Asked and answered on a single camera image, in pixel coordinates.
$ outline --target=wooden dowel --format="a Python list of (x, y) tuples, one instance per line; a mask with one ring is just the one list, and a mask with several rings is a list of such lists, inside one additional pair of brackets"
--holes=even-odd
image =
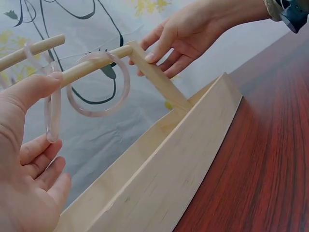
[(139, 70), (145, 74), (148, 80), (156, 87), (163, 97), (170, 102), (175, 112), (184, 117), (192, 109), (192, 105), (186, 97), (169, 80), (162, 70), (155, 64), (145, 61), (146, 52), (137, 41), (128, 42), (133, 49), (130, 59), (136, 64)]
[[(126, 57), (132, 53), (132, 48), (129, 45), (125, 45), (119, 48), (116, 48), (112, 51), (109, 51), (119, 58)], [(109, 58), (94, 58), (87, 61), (84, 61), (78, 65), (75, 65), (65, 71), (63, 74), (63, 82), (61, 88), (67, 86), (68, 84), (77, 81), (78, 79), (98, 70), (106, 65), (111, 64), (113, 61)]]
[[(36, 55), (41, 52), (47, 51), (49, 49), (52, 49), (53, 47), (57, 47), (59, 45), (64, 44), (65, 42), (65, 36), (64, 35), (57, 35), (54, 37), (51, 37), (46, 40), (42, 40), (39, 42), (34, 43), (30, 51), (32, 54)], [(24, 49), (21, 48), (15, 52), (12, 52), (11, 54), (0, 58), (0, 72), (25, 60), (26, 59), (26, 54), (24, 52)]]

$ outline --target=white cloth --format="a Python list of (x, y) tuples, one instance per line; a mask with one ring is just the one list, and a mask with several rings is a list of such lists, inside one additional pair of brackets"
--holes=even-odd
[[(0, 0), (0, 57), (21, 48), (26, 40), (36, 42), (64, 33), (65, 44), (52, 50), (52, 54), (55, 59), (60, 59), (66, 70), (88, 52), (98, 51), (99, 48), (112, 50), (119, 47), (120, 34), (124, 43), (139, 41), (165, 17), (191, 1)], [(217, 76), (233, 71), (287, 31), (285, 25), (280, 27), (271, 21), (235, 27), (220, 37), (205, 55), (180, 73), (174, 83), (186, 97), (190, 97)], [(72, 189), (67, 205), (149, 127), (169, 112), (165, 107), (165, 99), (155, 87), (144, 77), (136, 75), (135, 66), (127, 67), (131, 75), (130, 93), (125, 105), (111, 116), (89, 118), (78, 114), (71, 107), (66, 92), (62, 91), (60, 138), (63, 140), (63, 148), (59, 155), (66, 159), (64, 171), (72, 176)], [(83, 103), (84, 107), (103, 110), (119, 100), (123, 79), (117, 66), (113, 70), (117, 75), (115, 98), (103, 105)], [(21, 80), (34, 72), (35, 69), (25, 60), (2, 74), (10, 74)], [(92, 101), (107, 99), (113, 92), (112, 80), (100, 70), (74, 82), (73, 87)], [(27, 114), (24, 141), (43, 133), (44, 101), (39, 101)]]

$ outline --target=pink bangle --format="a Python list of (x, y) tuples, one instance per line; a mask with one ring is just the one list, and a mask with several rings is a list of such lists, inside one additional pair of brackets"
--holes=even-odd
[[(27, 59), (32, 63), (32, 65), (38, 69), (43, 75), (48, 75), (55, 71), (60, 71), (56, 62), (50, 61), (50, 57), (47, 53), (44, 53), (45, 58), (49, 62), (47, 67), (40, 65), (33, 54), (30, 51), (30, 44), (25, 44), (25, 49)], [(50, 143), (55, 143), (59, 138), (60, 131), (60, 118), (61, 118), (61, 89), (56, 90), (52, 95), (45, 98), (45, 126), (47, 140)]]
[(128, 94), (129, 94), (129, 90), (130, 90), (130, 75), (129, 75), (129, 71), (126, 67), (126, 65), (123, 63), (123, 61), (109, 53), (109, 52), (104, 52), (104, 51), (100, 51), (100, 52), (92, 52), (89, 53), (85, 56), (83, 56), (82, 58), (80, 58), (77, 61), (77, 64), (82, 63), (86, 60), (89, 59), (93, 59), (93, 58), (104, 58), (104, 57), (108, 57), (109, 59), (111, 59), (112, 61), (114, 61), (116, 64), (118, 64), (118, 66), (120, 67), (121, 71), (123, 72), (123, 76), (124, 76), (124, 90), (122, 92), (121, 98), (119, 100), (119, 102), (113, 106), (110, 109), (104, 110), (104, 111), (88, 111), (86, 109), (83, 109), (74, 99), (73, 95), (72, 95), (72, 88), (71, 85), (67, 85), (67, 96), (69, 99), (69, 102), (71, 103), (71, 105), (73, 106), (73, 108), (80, 114), (87, 116), (87, 117), (104, 117), (107, 115), (110, 115), (111, 113), (113, 113), (115, 110), (117, 110), (118, 108), (120, 108), (124, 101), (126, 100)]

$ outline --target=wrist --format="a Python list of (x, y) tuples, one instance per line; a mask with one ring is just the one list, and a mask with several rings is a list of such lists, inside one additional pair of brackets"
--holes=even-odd
[(263, 0), (201, 0), (212, 9), (212, 18), (224, 30), (234, 26), (269, 19)]

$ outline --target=wooden table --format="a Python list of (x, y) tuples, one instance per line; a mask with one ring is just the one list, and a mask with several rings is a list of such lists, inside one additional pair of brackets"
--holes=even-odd
[(309, 25), (231, 76), (244, 99), (174, 231), (309, 231)]

